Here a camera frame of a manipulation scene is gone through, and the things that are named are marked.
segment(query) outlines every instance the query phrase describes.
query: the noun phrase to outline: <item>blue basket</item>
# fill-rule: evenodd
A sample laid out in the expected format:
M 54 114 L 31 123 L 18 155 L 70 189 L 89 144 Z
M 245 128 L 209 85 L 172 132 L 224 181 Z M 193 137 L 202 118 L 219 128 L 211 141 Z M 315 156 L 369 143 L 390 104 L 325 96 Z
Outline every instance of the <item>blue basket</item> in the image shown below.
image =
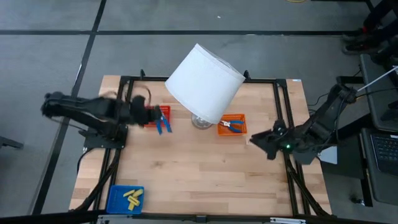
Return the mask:
M 144 193 L 138 196 L 139 206 L 134 206 L 132 211 L 129 210 L 130 202 L 127 197 L 123 197 L 130 190 L 139 189 L 142 189 L 145 193 L 144 187 L 141 186 L 113 185 L 109 193 L 106 212 L 111 214 L 141 214 L 142 206 L 144 205 Z

